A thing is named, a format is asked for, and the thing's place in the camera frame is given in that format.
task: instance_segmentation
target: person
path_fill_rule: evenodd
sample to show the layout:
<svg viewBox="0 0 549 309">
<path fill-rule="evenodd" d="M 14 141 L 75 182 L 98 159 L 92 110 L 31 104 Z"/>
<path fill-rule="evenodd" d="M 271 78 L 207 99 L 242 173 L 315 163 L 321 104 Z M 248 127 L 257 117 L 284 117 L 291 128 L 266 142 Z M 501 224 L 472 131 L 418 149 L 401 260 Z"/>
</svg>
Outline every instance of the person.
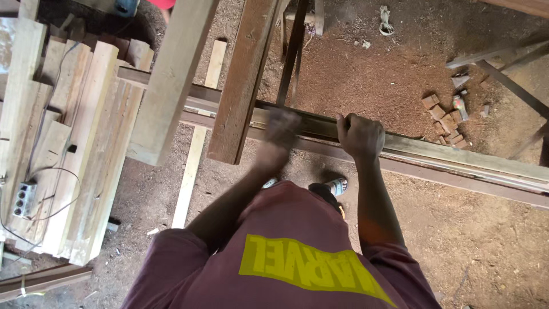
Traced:
<svg viewBox="0 0 549 309">
<path fill-rule="evenodd" d="M 383 183 L 381 123 L 337 117 L 358 172 L 362 254 L 323 195 L 291 181 L 262 189 L 288 162 L 299 122 L 271 119 L 246 175 L 185 229 L 153 238 L 122 308 L 440 308 Z"/>
</svg>

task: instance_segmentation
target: sawdust floor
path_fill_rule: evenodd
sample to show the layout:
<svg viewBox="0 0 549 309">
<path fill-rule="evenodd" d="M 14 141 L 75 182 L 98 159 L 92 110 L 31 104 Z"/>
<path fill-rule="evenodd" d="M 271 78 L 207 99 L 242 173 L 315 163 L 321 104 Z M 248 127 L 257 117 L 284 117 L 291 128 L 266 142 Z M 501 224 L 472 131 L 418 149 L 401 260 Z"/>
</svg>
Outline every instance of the sawdust floor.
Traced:
<svg viewBox="0 0 549 309">
<path fill-rule="evenodd" d="M 481 2 L 388 0 L 383 4 L 390 8 L 395 34 L 383 37 L 378 31 L 380 3 L 326 2 L 327 28 L 322 38 L 313 37 L 304 48 L 295 107 L 330 116 L 355 112 L 380 120 L 388 131 L 425 136 L 428 140 L 436 136 L 420 99 L 427 93 L 436 93 L 442 104 L 449 107 L 455 91 L 450 76 L 456 70 L 444 68 L 447 60 L 514 41 L 549 26 L 549 20 Z M 219 88 L 223 87 L 242 6 L 243 0 L 221 0 L 194 82 L 204 82 L 213 40 L 225 38 L 228 48 Z M 154 46 L 164 34 L 158 17 L 158 12 L 142 1 L 138 18 L 153 21 L 147 31 L 156 36 Z M 282 71 L 278 32 L 279 29 L 274 34 L 259 93 L 259 98 L 271 102 L 276 98 Z M 364 40 L 371 43 L 369 49 L 362 47 Z M 548 68 L 549 59 L 542 59 L 511 77 L 549 102 L 549 86 L 545 82 Z M 501 85 L 496 83 L 486 90 L 479 87 L 484 76 L 478 68 L 469 66 L 469 73 L 472 80 L 465 88 L 470 94 L 465 100 L 471 120 L 460 125 L 460 131 L 472 143 L 471 150 L 507 157 L 543 120 Z M 478 110 L 486 103 L 491 106 L 490 116 L 481 118 Z M 122 224 L 118 232 L 107 233 L 100 256 L 91 262 L 91 280 L 59 288 L 43 297 L 30 296 L 0 306 L 120 306 L 150 242 L 147 232 L 171 225 L 192 130 L 180 125 L 164 167 L 126 160 L 111 214 Z M 242 163 L 236 167 L 202 160 L 187 222 L 238 181 L 253 162 L 257 145 L 247 141 Z M 521 160 L 536 163 L 540 148 L 535 145 Z M 306 186 L 327 180 L 327 171 L 349 179 L 349 190 L 339 200 L 347 214 L 353 247 L 360 250 L 354 165 L 295 151 L 285 177 Z M 383 177 L 406 244 L 444 308 L 548 306 L 548 212 L 388 172 Z M 32 269 L 41 265 L 44 263 L 37 261 Z"/>
</svg>

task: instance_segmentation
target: hand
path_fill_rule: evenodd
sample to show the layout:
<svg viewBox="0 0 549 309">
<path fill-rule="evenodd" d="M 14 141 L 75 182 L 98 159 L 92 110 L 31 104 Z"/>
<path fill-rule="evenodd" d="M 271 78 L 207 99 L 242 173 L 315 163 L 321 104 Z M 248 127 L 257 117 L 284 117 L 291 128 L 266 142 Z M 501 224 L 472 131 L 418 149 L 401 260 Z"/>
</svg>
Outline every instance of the hand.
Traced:
<svg viewBox="0 0 549 309">
<path fill-rule="evenodd" d="M 257 150 L 254 169 L 267 178 L 276 176 L 288 163 L 301 118 L 291 112 L 273 109 L 265 140 Z"/>
<path fill-rule="evenodd" d="M 355 162 L 373 162 L 385 145 L 385 130 L 378 121 L 350 113 L 337 115 L 338 139 L 341 147 Z"/>
</svg>

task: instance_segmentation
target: left hand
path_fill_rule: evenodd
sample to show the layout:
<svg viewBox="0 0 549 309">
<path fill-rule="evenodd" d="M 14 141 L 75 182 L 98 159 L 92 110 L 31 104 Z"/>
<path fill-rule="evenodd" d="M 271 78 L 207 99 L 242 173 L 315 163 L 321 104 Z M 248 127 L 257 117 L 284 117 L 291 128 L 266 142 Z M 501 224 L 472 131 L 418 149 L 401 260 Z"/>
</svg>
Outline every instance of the left hand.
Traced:
<svg viewBox="0 0 549 309">
<path fill-rule="evenodd" d="M 266 178 L 276 176 L 288 163 L 301 117 L 292 112 L 271 111 L 265 140 L 257 150 L 254 169 Z"/>
</svg>

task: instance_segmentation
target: right hand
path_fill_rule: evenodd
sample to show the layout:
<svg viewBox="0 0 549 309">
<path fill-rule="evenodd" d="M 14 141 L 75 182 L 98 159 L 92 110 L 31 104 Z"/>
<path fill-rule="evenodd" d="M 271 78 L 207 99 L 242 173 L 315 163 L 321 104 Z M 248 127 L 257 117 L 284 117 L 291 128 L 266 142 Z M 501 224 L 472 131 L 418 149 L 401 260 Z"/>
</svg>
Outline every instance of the right hand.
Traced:
<svg viewBox="0 0 549 309">
<path fill-rule="evenodd" d="M 380 122 L 350 113 L 337 114 L 338 139 L 341 147 L 356 161 L 373 162 L 385 145 L 385 130 Z"/>
</svg>

